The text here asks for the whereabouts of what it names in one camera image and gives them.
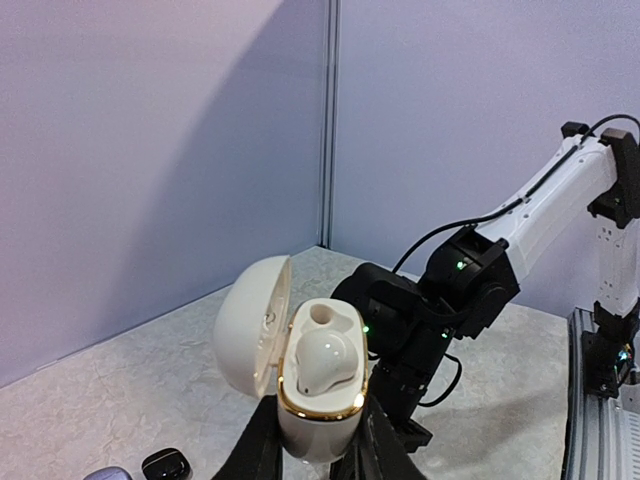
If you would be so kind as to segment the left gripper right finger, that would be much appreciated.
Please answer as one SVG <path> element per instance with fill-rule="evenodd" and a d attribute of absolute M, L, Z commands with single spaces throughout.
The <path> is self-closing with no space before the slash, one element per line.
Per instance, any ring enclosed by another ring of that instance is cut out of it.
<path fill-rule="evenodd" d="M 339 478 L 424 479 L 409 456 L 424 445 L 424 427 L 411 419 L 391 421 L 377 399 L 369 396 L 353 441 L 339 461 Z"/>

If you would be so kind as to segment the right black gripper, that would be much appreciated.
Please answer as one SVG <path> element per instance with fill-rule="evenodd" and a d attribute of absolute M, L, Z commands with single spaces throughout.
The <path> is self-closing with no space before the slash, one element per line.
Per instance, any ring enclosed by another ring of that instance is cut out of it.
<path fill-rule="evenodd" d="M 406 452 L 415 453 L 430 443 L 433 434 L 412 419 L 427 390 L 413 370 L 379 360 L 373 367 L 369 390 L 391 422 Z"/>

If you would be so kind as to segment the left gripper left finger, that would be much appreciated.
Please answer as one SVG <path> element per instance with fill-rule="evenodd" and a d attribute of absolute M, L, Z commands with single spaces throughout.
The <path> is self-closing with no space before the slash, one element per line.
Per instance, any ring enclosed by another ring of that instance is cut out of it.
<path fill-rule="evenodd" d="M 277 480 L 283 478 L 283 449 L 277 398 L 263 397 L 229 457 L 213 480 Z"/>

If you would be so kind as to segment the cream white earbud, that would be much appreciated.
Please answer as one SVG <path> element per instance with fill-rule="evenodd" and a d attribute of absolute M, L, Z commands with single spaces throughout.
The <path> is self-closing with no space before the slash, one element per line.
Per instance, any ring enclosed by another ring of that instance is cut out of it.
<path fill-rule="evenodd" d="M 335 384 L 354 378 L 359 355 L 345 334 L 316 329 L 301 336 L 296 346 L 296 360 L 299 392 L 318 396 Z"/>

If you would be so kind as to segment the cream earbud charging case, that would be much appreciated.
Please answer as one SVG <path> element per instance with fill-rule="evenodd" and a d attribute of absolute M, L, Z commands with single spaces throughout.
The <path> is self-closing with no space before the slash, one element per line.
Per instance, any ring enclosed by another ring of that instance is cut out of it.
<path fill-rule="evenodd" d="M 291 259 L 246 268 L 218 312 L 213 349 L 235 390 L 262 399 L 277 382 L 284 447 L 310 463 L 341 458 L 360 422 L 368 390 L 366 327 L 358 310 L 312 298 L 288 311 Z"/>

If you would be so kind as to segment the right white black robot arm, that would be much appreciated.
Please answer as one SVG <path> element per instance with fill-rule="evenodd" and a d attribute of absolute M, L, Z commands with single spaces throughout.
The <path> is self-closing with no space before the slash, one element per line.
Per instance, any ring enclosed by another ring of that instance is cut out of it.
<path fill-rule="evenodd" d="M 364 263 L 333 291 L 363 318 L 375 363 L 369 389 L 407 451 L 431 440 L 412 415 L 425 405 L 451 341 L 489 327 L 584 211 L 596 222 L 600 261 L 597 330 L 583 336 L 583 385 L 590 395 L 618 395 L 639 329 L 639 144 L 611 123 L 564 124 L 553 158 L 500 208 L 443 226 L 447 239 L 418 280 Z"/>

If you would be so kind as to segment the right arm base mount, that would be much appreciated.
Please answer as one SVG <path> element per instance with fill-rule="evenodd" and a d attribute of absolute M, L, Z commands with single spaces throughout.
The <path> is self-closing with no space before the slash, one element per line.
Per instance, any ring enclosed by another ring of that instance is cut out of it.
<path fill-rule="evenodd" d="M 632 346 L 639 330 L 637 321 L 618 330 L 600 326 L 596 332 L 581 334 L 583 388 L 587 395 L 602 399 L 617 398 L 621 385 L 629 376 L 634 362 Z"/>

